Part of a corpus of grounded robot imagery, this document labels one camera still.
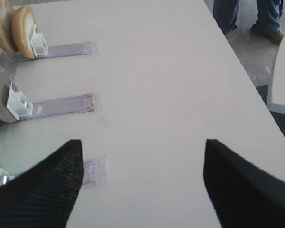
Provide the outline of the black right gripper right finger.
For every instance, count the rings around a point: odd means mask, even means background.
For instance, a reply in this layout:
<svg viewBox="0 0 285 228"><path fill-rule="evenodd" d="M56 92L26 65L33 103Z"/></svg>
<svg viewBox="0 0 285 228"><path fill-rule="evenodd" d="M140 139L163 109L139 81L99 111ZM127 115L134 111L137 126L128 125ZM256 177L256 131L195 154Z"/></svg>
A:
<svg viewBox="0 0 285 228"><path fill-rule="evenodd" d="M223 228L285 228L285 182L208 139L203 180Z"/></svg>

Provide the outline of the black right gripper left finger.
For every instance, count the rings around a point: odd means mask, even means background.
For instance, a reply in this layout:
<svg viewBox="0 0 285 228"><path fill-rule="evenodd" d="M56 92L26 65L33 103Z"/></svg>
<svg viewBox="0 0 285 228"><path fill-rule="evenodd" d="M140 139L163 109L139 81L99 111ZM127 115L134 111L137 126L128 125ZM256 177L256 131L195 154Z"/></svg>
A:
<svg viewBox="0 0 285 228"><path fill-rule="evenodd" d="M0 228L65 228L82 181L82 144L70 140L0 186Z"/></svg>

